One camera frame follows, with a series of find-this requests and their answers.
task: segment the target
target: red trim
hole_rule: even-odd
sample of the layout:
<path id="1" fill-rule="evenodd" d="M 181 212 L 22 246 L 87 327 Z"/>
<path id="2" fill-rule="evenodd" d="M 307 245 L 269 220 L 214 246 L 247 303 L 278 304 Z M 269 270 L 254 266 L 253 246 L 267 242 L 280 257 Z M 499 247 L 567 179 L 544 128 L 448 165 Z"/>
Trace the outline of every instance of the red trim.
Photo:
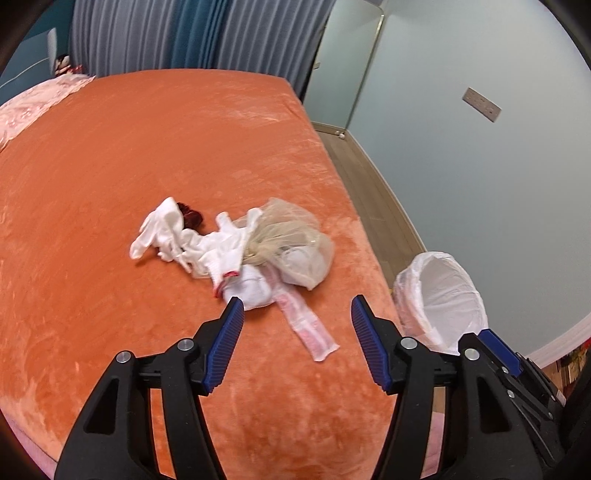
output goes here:
<path id="1" fill-rule="evenodd" d="M 228 278 L 230 278 L 230 277 L 239 277 L 239 276 L 240 276 L 240 272 L 237 272 L 237 271 L 231 271 L 231 272 L 224 273 L 224 275 L 222 275 L 223 280 L 217 286 L 216 291 L 214 292 L 215 297 L 217 299 L 221 299 L 222 298 L 222 290 L 226 286 L 226 280 Z"/>

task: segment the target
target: trash bin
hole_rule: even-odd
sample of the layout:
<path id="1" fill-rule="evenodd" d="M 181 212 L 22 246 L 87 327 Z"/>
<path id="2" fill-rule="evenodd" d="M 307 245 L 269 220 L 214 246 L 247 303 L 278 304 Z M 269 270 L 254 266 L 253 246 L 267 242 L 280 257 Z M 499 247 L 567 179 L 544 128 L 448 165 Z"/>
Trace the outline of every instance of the trash bin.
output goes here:
<path id="1" fill-rule="evenodd" d="M 470 275 L 449 254 L 417 255 L 396 277 L 393 295 L 404 334 L 433 351 L 459 355 L 462 335 L 488 328 Z"/>

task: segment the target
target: plush blanket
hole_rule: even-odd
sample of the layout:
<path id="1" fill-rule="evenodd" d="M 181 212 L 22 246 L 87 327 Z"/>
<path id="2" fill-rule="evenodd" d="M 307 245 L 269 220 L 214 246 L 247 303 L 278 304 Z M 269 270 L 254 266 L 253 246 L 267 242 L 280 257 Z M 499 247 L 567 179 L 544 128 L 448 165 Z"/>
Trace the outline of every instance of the plush blanket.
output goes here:
<path id="1" fill-rule="evenodd" d="M 0 408 L 52 458 L 117 352 L 162 352 L 223 310 L 209 280 L 155 252 L 129 259 L 146 215 L 173 196 L 204 214 L 206 233 L 223 210 L 237 218 L 279 197 L 335 242 L 329 276 L 303 295 L 341 347 L 315 363 L 276 306 L 248 312 L 224 383 L 203 400 L 213 443 L 229 480 L 371 477 L 394 399 L 371 380 L 351 299 L 398 318 L 287 82 L 216 70 L 101 78 L 12 140 L 0 166 Z M 158 413 L 155 429 L 172 475 Z"/>

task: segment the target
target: mirror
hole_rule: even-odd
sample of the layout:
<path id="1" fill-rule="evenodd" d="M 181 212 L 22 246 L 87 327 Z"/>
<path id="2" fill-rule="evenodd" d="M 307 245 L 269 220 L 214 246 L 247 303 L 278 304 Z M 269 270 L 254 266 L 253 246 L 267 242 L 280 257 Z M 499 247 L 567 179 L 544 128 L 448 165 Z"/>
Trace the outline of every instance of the mirror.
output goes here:
<path id="1" fill-rule="evenodd" d="M 316 129 L 338 135 L 349 126 L 383 22 L 366 0 L 336 0 L 304 98 Z"/>

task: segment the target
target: gray curtain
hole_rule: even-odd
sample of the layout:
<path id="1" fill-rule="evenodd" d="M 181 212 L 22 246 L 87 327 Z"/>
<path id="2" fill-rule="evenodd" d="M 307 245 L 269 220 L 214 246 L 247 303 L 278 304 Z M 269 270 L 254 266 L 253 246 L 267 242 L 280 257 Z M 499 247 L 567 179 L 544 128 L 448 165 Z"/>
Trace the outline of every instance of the gray curtain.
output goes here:
<path id="1" fill-rule="evenodd" d="M 268 73 L 301 95 L 336 0 L 232 0 L 214 68 Z"/>
<path id="2" fill-rule="evenodd" d="M 177 0 L 76 0 L 72 65 L 99 77 L 166 68 Z"/>

